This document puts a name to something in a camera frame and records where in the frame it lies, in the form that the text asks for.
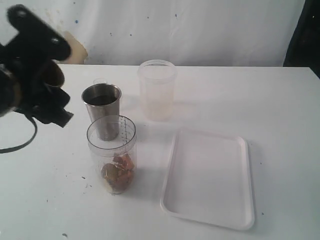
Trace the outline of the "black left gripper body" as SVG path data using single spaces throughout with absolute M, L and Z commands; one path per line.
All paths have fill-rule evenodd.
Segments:
M 0 46 L 0 115 L 24 115 L 24 99 L 38 93 L 44 85 L 41 73 L 50 58 L 13 37 Z

